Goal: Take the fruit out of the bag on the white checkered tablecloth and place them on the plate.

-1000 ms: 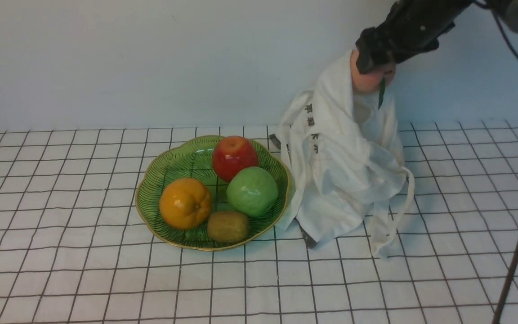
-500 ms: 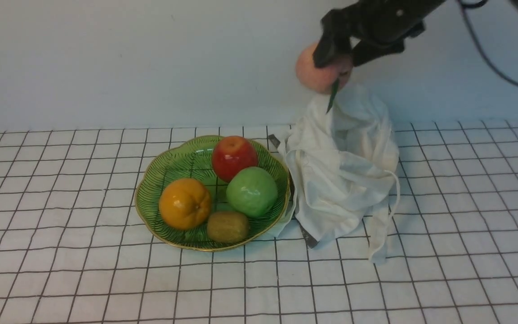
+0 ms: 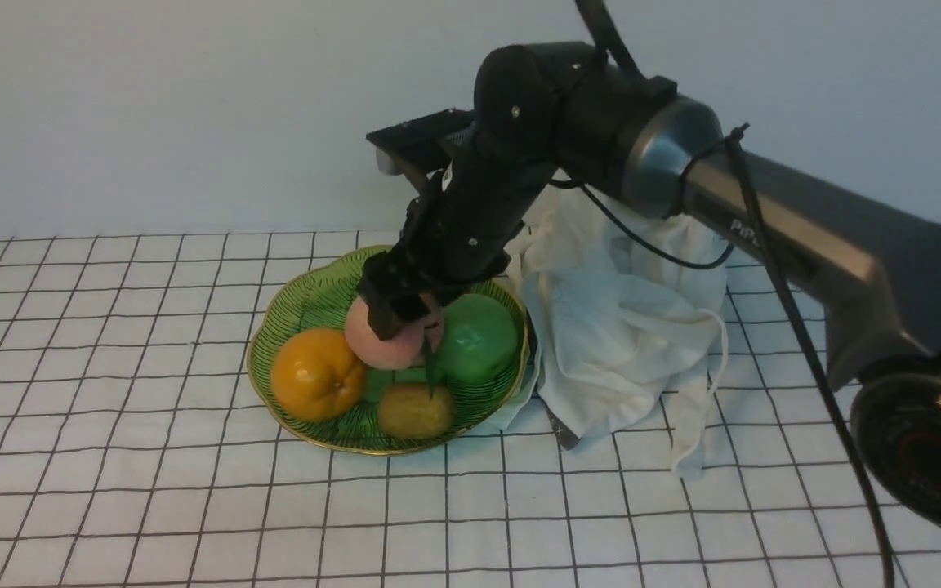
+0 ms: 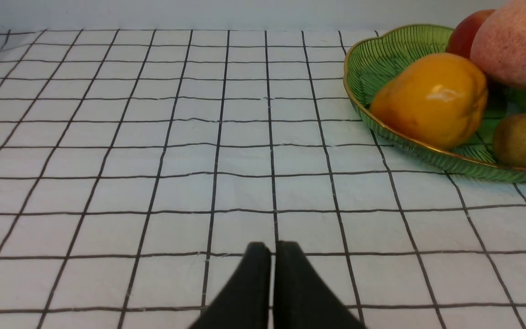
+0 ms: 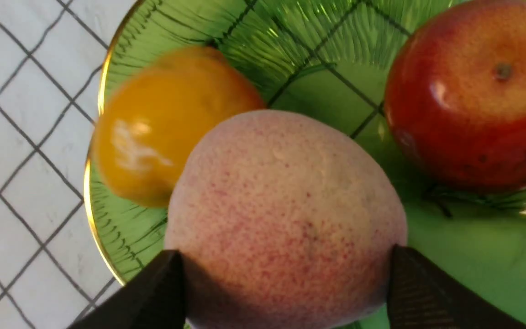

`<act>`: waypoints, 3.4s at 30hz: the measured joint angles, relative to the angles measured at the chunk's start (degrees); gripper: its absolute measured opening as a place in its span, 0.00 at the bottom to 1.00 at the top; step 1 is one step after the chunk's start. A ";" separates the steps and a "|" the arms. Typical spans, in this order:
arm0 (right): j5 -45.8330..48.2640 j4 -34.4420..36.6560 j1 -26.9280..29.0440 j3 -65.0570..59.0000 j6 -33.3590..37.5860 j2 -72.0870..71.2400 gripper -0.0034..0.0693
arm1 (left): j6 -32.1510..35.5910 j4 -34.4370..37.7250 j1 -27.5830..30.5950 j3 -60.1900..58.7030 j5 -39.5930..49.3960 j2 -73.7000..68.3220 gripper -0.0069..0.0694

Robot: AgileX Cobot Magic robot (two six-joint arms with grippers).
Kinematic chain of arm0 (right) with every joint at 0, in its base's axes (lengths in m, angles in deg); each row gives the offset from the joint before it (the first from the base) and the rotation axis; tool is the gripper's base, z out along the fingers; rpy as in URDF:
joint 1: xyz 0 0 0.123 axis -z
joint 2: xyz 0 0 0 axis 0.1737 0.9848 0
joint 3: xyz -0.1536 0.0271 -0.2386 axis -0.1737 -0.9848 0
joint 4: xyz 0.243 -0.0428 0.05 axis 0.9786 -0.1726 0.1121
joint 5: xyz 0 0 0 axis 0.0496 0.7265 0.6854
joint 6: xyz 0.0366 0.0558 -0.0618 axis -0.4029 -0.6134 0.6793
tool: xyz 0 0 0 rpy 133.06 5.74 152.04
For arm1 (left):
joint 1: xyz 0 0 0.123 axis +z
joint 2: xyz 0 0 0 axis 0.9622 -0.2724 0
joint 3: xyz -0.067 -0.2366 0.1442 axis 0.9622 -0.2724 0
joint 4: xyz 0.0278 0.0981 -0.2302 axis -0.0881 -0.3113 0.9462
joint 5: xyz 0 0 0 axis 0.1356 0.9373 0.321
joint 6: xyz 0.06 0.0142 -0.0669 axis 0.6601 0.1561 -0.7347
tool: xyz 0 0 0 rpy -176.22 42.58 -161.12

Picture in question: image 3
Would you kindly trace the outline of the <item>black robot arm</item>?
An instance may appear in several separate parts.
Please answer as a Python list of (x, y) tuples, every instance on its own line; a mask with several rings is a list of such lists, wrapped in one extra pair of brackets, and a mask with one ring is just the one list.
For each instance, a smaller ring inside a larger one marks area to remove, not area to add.
[(359, 293), (384, 338), (501, 273), (504, 248), (559, 170), (645, 217), (686, 213), (825, 313), (826, 375), (858, 382), (854, 444), (908, 509), (941, 526), (941, 224), (751, 153), (670, 79), (634, 79), (582, 42), (493, 50), (474, 108), (369, 134), (421, 174), (397, 244)]

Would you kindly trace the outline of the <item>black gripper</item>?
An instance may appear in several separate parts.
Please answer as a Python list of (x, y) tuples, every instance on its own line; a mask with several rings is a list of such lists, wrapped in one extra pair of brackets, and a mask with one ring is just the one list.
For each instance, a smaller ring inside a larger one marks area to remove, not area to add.
[(444, 383), (432, 339), (443, 315), (430, 313), (421, 289), (460, 289), (502, 272), (504, 247), (557, 170), (548, 158), (486, 144), (460, 146), (449, 168), (448, 176), (423, 191), (397, 244), (380, 260), (363, 263), (358, 285), (368, 325), (380, 340), (395, 339), (425, 318), (421, 358), (428, 399)]

